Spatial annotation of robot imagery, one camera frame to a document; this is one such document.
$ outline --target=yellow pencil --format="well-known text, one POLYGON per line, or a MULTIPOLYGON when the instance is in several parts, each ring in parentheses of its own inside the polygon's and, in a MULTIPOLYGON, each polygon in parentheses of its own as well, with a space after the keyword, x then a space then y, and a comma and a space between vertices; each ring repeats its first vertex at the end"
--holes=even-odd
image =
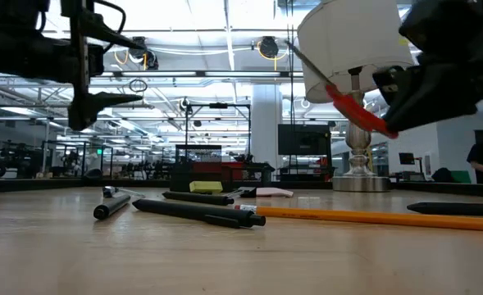
POLYGON ((266 217, 349 221, 378 225, 409 225, 444 229, 483 230, 483 218, 477 217, 418 215, 364 211, 291 209, 253 205, 238 205, 235 208, 253 211, 258 215, 266 217))

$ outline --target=table surface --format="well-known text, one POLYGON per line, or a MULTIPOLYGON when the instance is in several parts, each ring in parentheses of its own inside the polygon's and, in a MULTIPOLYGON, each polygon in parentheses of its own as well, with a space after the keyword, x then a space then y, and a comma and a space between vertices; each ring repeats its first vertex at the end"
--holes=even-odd
MULTIPOLYGON (((280 218, 228 229, 132 206, 96 221, 101 201, 100 188, 0 193, 0 294, 483 294, 483 232, 280 218)), ((296 190, 242 200, 388 212, 424 201, 483 197, 296 190)))

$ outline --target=ceiling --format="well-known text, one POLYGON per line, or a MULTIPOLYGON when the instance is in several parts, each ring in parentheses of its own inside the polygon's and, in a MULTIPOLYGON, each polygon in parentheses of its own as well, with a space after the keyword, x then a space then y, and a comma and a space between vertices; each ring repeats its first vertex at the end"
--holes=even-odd
MULTIPOLYGON (((148 86, 140 92, 143 101, 134 105, 109 108, 99 114, 101 118, 90 130, 83 133, 65 131, 72 137, 131 136, 127 143, 140 146, 155 143, 183 143, 185 134, 184 112, 181 101, 189 103, 227 102, 251 103, 254 84, 278 84, 283 94, 284 120, 289 120, 290 99, 294 98, 294 113, 297 121, 318 119, 326 124, 337 120, 335 132, 342 129, 344 118, 331 104, 314 105, 303 100, 303 74, 301 62, 286 52, 284 41, 293 39, 297 44, 297 28, 305 15, 320 1, 294 1, 285 7, 285 0, 109 0, 126 11, 126 23, 122 34, 127 37, 146 37, 148 48, 155 52, 159 71, 173 71, 162 77, 144 74, 143 65, 128 55, 126 48, 114 46, 104 56, 105 70, 121 71, 120 75, 105 73, 92 79, 91 93, 134 93, 135 86, 148 86), (269 61, 257 50, 257 43, 263 36, 273 36, 280 46, 279 61, 269 61), (291 93, 290 78, 276 78, 274 75, 253 76, 246 71, 293 71, 294 92, 291 93), (195 77, 196 70, 210 71, 211 76, 195 77)), ((399 14, 403 16, 410 7, 408 0, 399 1, 399 14)), ((118 28, 121 15, 107 7, 96 4, 105 23, 118 28)), ((61 16, 60 1, 52 0, 47 14, 43 34, 51 38, 69 38, 68 19, 61 16)), ((38 79, 22 79, 0 74, 0 104, 10 104, 25 109, 8 110, 0 108, 0 116, 38 117, 53 116, 53 128, 64 130, 67 125, 66 106, 73 96, 69 84, 59 84, 38 79)), ((378 91, 366 95, 367 104, 383 102, 378 91)), ((214 140, 224 143, 232 150, 244 152, 248 122, 247 108, 211 110, 204 107, 195 115, 200 127, 191 121, 191 141, 209 143, 214 140)))

